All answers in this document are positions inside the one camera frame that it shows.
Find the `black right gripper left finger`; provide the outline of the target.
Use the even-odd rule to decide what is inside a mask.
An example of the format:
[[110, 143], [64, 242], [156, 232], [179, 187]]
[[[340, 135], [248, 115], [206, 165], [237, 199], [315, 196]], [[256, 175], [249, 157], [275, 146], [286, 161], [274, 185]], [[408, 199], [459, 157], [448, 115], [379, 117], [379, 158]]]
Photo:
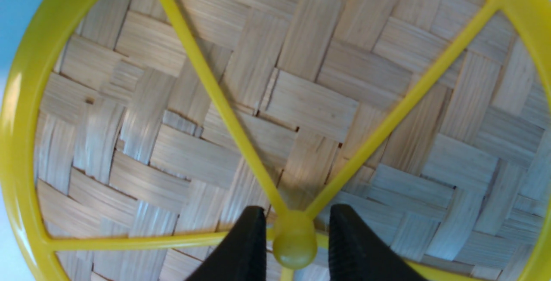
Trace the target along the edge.
[[264, 209], [248, 206], [188, 281], [265, 281], [267, 228]]

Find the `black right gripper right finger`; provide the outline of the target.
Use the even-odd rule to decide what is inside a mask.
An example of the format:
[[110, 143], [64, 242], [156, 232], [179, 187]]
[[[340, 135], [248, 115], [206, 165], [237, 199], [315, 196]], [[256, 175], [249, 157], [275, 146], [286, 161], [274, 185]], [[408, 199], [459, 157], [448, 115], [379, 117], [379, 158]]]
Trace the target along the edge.
[[332, 281], [424, 281], [347, 204], [329, 217], [329, 275]]

